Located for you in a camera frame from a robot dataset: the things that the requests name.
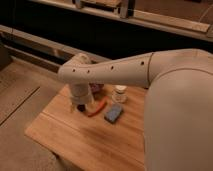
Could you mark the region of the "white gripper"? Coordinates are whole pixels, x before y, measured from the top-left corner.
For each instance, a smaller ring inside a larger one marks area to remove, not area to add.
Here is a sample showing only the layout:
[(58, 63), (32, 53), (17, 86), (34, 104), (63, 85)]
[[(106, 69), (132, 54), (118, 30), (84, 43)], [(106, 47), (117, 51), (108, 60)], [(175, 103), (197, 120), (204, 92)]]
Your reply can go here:
[(93, 95), (88, 84), (70, 84), (70, 112), (75, 110), (75, 105), (85, 105), (93, 100)]

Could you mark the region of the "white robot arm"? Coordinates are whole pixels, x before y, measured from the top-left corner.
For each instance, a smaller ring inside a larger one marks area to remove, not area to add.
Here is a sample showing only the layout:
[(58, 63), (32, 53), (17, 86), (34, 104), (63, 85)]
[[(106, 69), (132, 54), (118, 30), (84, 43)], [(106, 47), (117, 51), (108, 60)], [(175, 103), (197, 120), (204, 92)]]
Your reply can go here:
[(90, 101), (90, 83), (146, 88), (146, 171), (213, 171), (212, 53), (157, 51), (97, 64), (80, 53), (58, 75), (75, 104)]

